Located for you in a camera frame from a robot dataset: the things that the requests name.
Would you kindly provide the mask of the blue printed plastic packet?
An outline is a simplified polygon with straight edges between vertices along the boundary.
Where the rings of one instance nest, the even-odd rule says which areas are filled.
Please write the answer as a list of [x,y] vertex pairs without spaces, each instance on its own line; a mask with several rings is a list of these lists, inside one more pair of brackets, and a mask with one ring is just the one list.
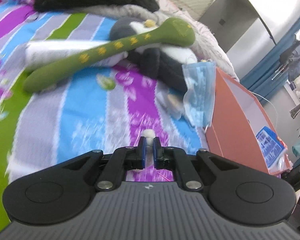
[[256,135],[267,169],[271,174],[282,173],[287,169],[285,163],[286,146],[277,134],[264,126]]

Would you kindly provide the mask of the white rolled paper tube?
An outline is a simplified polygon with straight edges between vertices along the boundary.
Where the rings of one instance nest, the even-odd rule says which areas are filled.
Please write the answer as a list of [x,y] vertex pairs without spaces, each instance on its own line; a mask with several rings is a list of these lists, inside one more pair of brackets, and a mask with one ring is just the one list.
[[106,43],[108,41],[48,40],[28,42],[25,49],[25,70],[32,72],[67,56]]

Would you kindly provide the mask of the white wardrobe cabinet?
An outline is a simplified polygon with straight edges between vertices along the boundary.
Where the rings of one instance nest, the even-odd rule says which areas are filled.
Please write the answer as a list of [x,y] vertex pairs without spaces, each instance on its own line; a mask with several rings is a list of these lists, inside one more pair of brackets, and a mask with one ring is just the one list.
[[251,71],[300,17],[300,0],[215,0],[200,18],[239,78]]

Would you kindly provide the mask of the blue surgical mask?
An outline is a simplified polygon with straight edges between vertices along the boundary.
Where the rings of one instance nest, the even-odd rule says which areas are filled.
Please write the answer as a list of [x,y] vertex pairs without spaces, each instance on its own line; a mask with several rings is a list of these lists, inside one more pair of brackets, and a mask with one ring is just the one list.
[[216,64],[200,61],[182,66],[187,91],[183,97],[185,118],[192,127],[207,130],[215,107]]

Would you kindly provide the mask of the blue curtain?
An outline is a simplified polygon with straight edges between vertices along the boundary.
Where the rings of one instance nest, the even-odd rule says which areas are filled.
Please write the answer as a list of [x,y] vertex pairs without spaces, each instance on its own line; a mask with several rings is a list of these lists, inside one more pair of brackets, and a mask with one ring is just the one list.
[[270,100],[288,80],[288,72],[285,70],[278,75],[275,71],[282,65],[280,55],[288,49],[295,40],[295,33],[300,30],[300,17],[281,38],[279,43],[243,78],[241,85],[253,92],[262,104]]

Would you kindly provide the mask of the orange cardboard box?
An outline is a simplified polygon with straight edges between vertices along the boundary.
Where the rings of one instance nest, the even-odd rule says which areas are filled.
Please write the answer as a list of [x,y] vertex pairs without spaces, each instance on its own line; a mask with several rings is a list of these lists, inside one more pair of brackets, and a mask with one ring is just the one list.
[[282,167],[267,168],[256,135],[275,127],[258,99],[239,82],[216,69],[215,107],[205,133],[209,150],[221,157],[277,176],[292,168],[286,153]]

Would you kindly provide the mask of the colourful striped bed sheet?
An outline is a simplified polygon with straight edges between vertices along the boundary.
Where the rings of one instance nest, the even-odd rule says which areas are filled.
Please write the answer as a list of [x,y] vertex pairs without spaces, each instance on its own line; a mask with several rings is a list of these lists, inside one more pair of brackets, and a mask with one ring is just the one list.
[[152,129],[163,145],[194,154],[205,134],[158,103],[164,85],[134,66],[90,67],[56,88],[23,91],[25,47],[36,40],[104,41],[115,20],[93,14],[37,13],[32,0],[0,0],[0,231],[10,222],[2,194],[12,181],[93,149],[136,145]]

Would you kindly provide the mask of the hanging grey clothes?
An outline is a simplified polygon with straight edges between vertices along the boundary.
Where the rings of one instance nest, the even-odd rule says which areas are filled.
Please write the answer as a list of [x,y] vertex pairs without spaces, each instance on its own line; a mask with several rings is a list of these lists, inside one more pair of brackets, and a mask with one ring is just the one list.
[[294,34],[292,45],[280,55],[280,63],[288,68],[288,81],[300,76],[300,29]]

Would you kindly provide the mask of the grey white penguin plush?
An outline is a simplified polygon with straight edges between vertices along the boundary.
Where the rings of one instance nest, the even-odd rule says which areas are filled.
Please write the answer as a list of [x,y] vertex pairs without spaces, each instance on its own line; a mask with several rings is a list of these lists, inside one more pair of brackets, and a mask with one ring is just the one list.
[[[153,20],[138,20],[133,17],[120,18],[111,28],[111,41],[120,38],[143,34],[156,29]],[[168,87],[179,92],[187,91],[182,65],[198,62],[190,48],[169,44],[150,44],[128,52],[127,60],[136,64],[140,74],[154,80],[160,80]]]

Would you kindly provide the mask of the grey quilt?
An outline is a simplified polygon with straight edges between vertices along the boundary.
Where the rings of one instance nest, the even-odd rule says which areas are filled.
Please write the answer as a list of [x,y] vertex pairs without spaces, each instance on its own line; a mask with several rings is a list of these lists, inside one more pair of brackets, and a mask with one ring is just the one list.
[[217,39],[210,29],[204,24],[194,20],[188,12],[177,9],[170,0],[156,0],[159,2],[160,9],[156,12],[138,5],[96,5],[91,7],[73,7],[65,9],[67,12],[86,12],[94,15],[106,16],[118,20],[123,17],[133,17],[141,21],[153,20],[160,25],[169,17],[177,17],[188,22],[196,33],[196,41],[191,46],[192,51],[199,59],[211,59],[226,74],[239,80],[234,67],[224,50],[219,46]]

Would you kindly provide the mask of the green plush massage stick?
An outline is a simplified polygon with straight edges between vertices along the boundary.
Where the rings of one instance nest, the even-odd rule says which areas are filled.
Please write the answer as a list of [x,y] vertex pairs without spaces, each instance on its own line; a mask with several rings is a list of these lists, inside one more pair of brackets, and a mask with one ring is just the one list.
[[26,78],[23,89],[27,93],[45,90],[98,61],[141,46],[167,43],[180,47],[189,47],[194,44],[194,41],[195,33],[190,24],[182,19],[171,17],[159,27],[146,33],[110,41],[47,64],[35,70]]

